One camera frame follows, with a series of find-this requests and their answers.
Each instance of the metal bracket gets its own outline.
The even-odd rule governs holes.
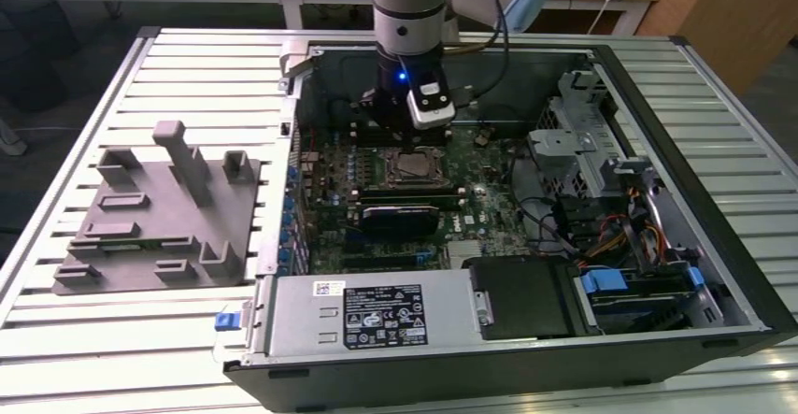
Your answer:
[[[528,138],[535,145],[535,152],[547,157],[570,157],[596,150],[596,142],[586,132],[542,129],[530,132]]]
[[[644,157],[632,157],[630,159],[608,159],[600,165],[599,171],[604,182],[618,182],[618,176],[639,176],[648,169],[651,169],[651,162],[648,159]]]
[[[307,40],[288,40],[279,53],[279,69],[283,78],[292,79],[313,68],[313,54],[308,52]]]

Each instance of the silver metal panel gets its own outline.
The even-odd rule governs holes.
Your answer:
[[[471,278],[465,269],[456,271],[415,271],[387,274],[348,274],[333,276],[347,286],[417,285],[424,283],[424,316],[427,319],[427,345],[381,349],[381,351],[428,352],[437,347],[484,343],[473,310]],[[276,286],[275,325],[285,328],[272,331],[269,355],[275,359],[355,352],[344,347],[344,297],[313,296],[313,282],[332,276],[284,278]],[[319,335],[332,334],[335,340],[319,341]]]
[[[367,33],[357,32],[308,31],[287,34],[273,30],[164,29],[155,47],[144,45],[143,41],[137,42],[77,141],[78,146],[53,181],[20,245],[0,271],[4,296],[0,319],[5,319],[0,330],[0,350],[4,355],[0,364],[0,380],[4,381],[0,385],[0,404],[8,404],[2,406],[4,412],[264,412],[252,397],[225,381],[220,364],[216,363],[223,360],[227,350],[233,350],[241,344],[240,334],[216,336],[208,333],[212,332],[213,312],[239,307],[253,294],[252,286],[69,298],[49,294],[48,286],[50,271],[58,263],[58,257],[64,256],[62,246],[69,240],[68,235],[82,220],[82,210],[92,196],[92,190],[78,189],[77,185],[96,179],[88,166],[96,164],[100,139],[104,138],[106,142],[114,138],[105,135],[110,127],[143,133],[163,117],[177,116],[189,129],[204,128],[217,138],[228,138],[229,144],[240,141],[237,134],[225,136],[235,131],[252,126],[268,134],[269,129],[276,128],[275,116],[281,105],[280,98],[271,96],[263,96],[259,105],[241,104],[239,99],[245,99],[245,96],[228,97],[229,100],[161,98],[165,104],[153,105],[149,101],[141,110],[135,106],[124,106],[128,109],[125,113],[120,110],[117,94],[124,95],[139,65],[143,65],[143,71],[139,73],[141,79],[136,78],[136,82],[160,82],[163,79],[164,82],[176,83],[223,83],[237,81],[233,77],[241,71],[267,76],[279,69],[276,56],[265,55],[271,54],[268,49],[280,48],[289,37],[303,37],[311,41],[369,39]],[[464,41],[477,40],[484,40],[484,36],[464,36]],[[513,43],[590,44],[596,41],[608,43],[614,48],[626,69],[639,79],[638,84],[656,87],[675,85],[682,90],[674,90],[671,94],[688,92],[694,95],[668,97],[662,95],[667,90],[659,89],[656,96],[648,96],[648,102],[666,127],[710,127],[698,134],[690,133],[688,141],[676,143],[703,177],[726,178],[736,182],[772,178],[755,185],[754,193],[723,193],[719,188],[722,193],[716,193],[714,199],[734,229],[743,236],[770,282],[776,285],[776,291],[792,313],[798,314],[798,235],[794,234],[795,228],[788,227],[790,220],[798,217],[798,180],[783,152],[763,134],[744,109],[727,104],[734,101],[731,93],[711,72],[694,59],[691,63],[684,55],[687,53],[666,38],[513,37]],[[187,52],[177,56],[148,54],[152,49],[169,46],[192,51],[196,56],[185,57]],[[248,49],[257,47],[267,49],[251,56],[249,53],[255,51]],[[175,49],[155,51],[171,54]],[[149,70],[156,74],[144,74]],[[223,70],[219,80],[207,80],[216,70]],[[695,74],[706,80],[696,81]],[[201,76],[200,80],[192,79],[193,76]],[[683,81],[675,78],[679,76],[684,78]],[[683,89],[687,86],[704,90],[686,91]],[[706,94],[710,88],[719,96]],[[199,101],[184,104],[181,99]],[[203,103],[213,99],[224,101],[221,109],[205,108]],[[723,140],[716,136],[699,135],[708,133],[714,126],[740,126],[746,134],[734,131],[731,137],[746,136],[748,140]],[[231,133],[225,132],[228,129],[208,129],[217,127],[232,128]],[[153,157],[147,160],[159,160],[157,149],[137,140],[139,134],[121,136],[124,142],[131,138],[136,144],[141,144],[133,148],[136,154]],[[269,136],[260,143],[241,148],[255,158],[269,161],[279,153],[279,150],[273,150],[279,148],[273,138]],[[215,142],[215,145],[201,147],[207,158],[212,154],[219,155],[224,149],[224,144]],[[743,158],[764,160],[740,161]],[[748,174],[770,172],[778,174]],[[272,217],[273,213],[267,207],[257,207],[253,225],[268,225],[264,220]],[[787,230],[775,232],[780,227]],[[256,258],[248,261],[249,282],[255,279],[255,264]],[[29,348],[22,347],[20,342],[28,342]],[[369,412],[795,412],[796,350],[798,340],[792,339],[748,357],[727,358],[704,364],[656,385],[489,397],[369,409]]]

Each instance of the power supply label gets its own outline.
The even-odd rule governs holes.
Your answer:
[[[421,285],[344,290],[344,346],[349,350],[427,344]]]

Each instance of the slotted metal surface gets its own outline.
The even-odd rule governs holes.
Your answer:
[[[187,142],[200,145],[207,159],[220,158],[228,149],[247,150],[265,162],[261,176],[284,172],[269,161],[280,163],[285,153],[276,140],[283,108],[276,82],[281,44],[289,38],[371,39],[351,32],[164,29],[156,39],[136,41],[0,274],[2,412],[264,412],[217,364],[225,351],[243,345],[243,333],[213,332],[215,313],[253,294],[255,259],[247,263],[245,284],[235,288],[72,297],[48,289],[101,181],[92,165],[102,148],[129,146],[143,161],[165,159],[149,137],[159,120],[184,122]],[[596,39],[607,40],[519,36],[513,41],[588,44]],[[663,38],[611,38],[608,43],[770,282],[798,312],[794,165],[722,87],[707,81],[711,72],[688,50]],[[271,188],[261,180],[253,255],[259,229],[275,218]],[[712,412],[795,412],[795,381],[798,340],[791,340],[751,356],[704,364],[656,385],[368,412],[682,413],[707,407]]]

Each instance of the blue tab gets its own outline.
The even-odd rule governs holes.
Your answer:
[[[700,269],[690,266],[687,268],[687,275],[690,276],[690,280],[692,281],[695,288],[704,284],[703,274],[700,274]]]
[[[217,332],[232,332],[240,330],[240,311],[233,313],[217,313],[213,329]]]
[[[280,263],[288,263],[288,260],[291,260],[291,251],[280,248],[280,250],[276,252],[276,260]]]
[[[596,288],[596,282],[594,281],[592,277],[590,276],[590,272],[587,274],[584,274],[582,277],[582,286],[584,287],[584,292],[588,294],[592,294],[598,288]]]
[[[599,269],[587,273],[595,283],[599,291],[623,291],[628,290],[626,280],[616,269]]]

